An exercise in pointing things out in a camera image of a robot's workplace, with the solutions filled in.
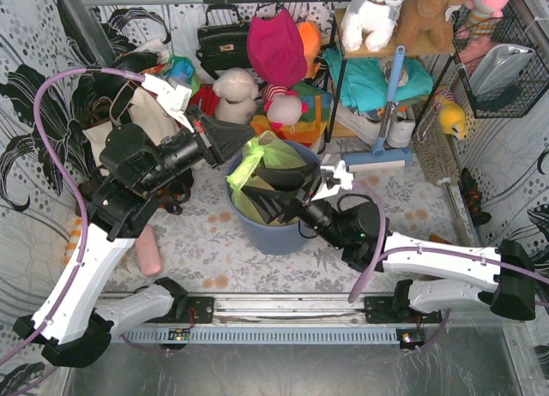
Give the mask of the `green trash bag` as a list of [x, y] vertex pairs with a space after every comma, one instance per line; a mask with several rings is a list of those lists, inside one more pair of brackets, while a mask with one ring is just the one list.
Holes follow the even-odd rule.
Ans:
[[270, 130], [250, 139], [243, 147], [242, 160], [237, 163], [234, 172], [226, 177], [231, 190], [232, 204], [247, 219], [259, 225], [268, 225], [252, 200], [244, 193], [243, 187], [274, 190], [267, 180], [258, 176], [258, 168], [289, 170], [306, 164], [304, 158], [293, 147]]

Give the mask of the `blue floor squeegee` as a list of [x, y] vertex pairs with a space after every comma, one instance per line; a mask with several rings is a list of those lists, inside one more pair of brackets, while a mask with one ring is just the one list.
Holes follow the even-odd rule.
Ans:
[[393, 65], [390, 71], [386, 94], [385, 112], [380, 125], [377, 140], [370, 152], [346, 153], [341, 156], [347, 172], [376, 171], [382, 169], [396, 169], [407, 166], [411, 160], [411, 153], [405, 148], [386, 149], [385, 142], [389, 132], [390, 122], [395, 115], [395, 95], [405, 57], [405, 47], [398, 45], [395, 49]]

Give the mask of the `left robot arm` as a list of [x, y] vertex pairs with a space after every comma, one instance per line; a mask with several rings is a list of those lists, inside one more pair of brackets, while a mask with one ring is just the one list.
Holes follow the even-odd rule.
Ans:
[[143, 322], [187, 315], [188, 292], [164, 277], [113, 305], [97, 300], [114, 267], [142, 234], [162, 201], [160, 189], [204, 160], [216, 168], [255, 135], [249, 125], [214, 119], [192, 106], [188, 128], [155, 145], [135, 123], [113, 129], [100, 161], [109, 175], [81, 213], [81, 237], [51, 295], [14, 331], [42, 345], [55, 367], [84, 368], [100, 358], [112, 338]]

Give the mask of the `blue trash bin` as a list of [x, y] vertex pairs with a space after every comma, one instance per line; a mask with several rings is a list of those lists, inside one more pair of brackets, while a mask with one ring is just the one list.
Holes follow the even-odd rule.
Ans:
[[[284, 142], [292, 147], [305, 162], [320, 162], [317, 154], [311, 151], [308, 147], [299, 144], [295, 141], [284, 140]], [[226, 171], [226, 176], [240, 165], [243, 158], [242, 150], [236, 153], [232, 158], [230, 165]], [[226, 198], [232, 211], [236, 214], [238, 222], [244, 229], [244, 234], [251, 243], [252, 247], [265, 255], [290, 255], [298, 252], [309, 241], [302, 237], [299, 233], [305, 230], [304, 225], [299, 225], [299, 219], [295, 223], [284, 224], [280, 226], [262, 225], [245, 217], [232, 202], [232, 189], [227, 181], [225, 181]]]

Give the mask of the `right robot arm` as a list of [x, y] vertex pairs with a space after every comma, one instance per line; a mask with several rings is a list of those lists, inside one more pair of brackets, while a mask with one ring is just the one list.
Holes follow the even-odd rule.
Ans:
[[240, 189], [265, 222], [298, 219], [359, 272], [349, 302], [359, 297], [375, 272], [417, 273], [429, 279], [400, 282], [392, 315], [485, 307], [514, 321], [535, 317], [535, 284], [547, 279], [535, 272], [519, 243], [505, 240], [497, 248], [475, 248], [409, 237], [389, 229], [383, 207], [372, 195], [361, 195], [362, 202], [347, 209], [332, 206], [329, 197], [352, 196], [357, 183], [344, 162], [258, 167], [252, 176], [260, 182]]

